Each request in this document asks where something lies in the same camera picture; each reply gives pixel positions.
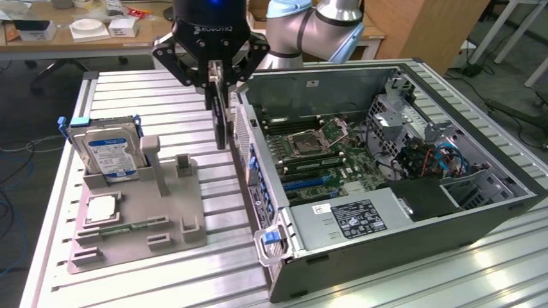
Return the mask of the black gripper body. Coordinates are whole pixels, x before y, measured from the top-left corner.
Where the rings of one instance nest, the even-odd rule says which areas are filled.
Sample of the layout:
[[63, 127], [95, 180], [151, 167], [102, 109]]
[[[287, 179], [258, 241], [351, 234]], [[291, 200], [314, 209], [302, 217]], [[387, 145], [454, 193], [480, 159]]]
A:
[[251, 36], [247, 2], [180, 0], [172, 2], [172, 37], [196, 60], [236, 55]]

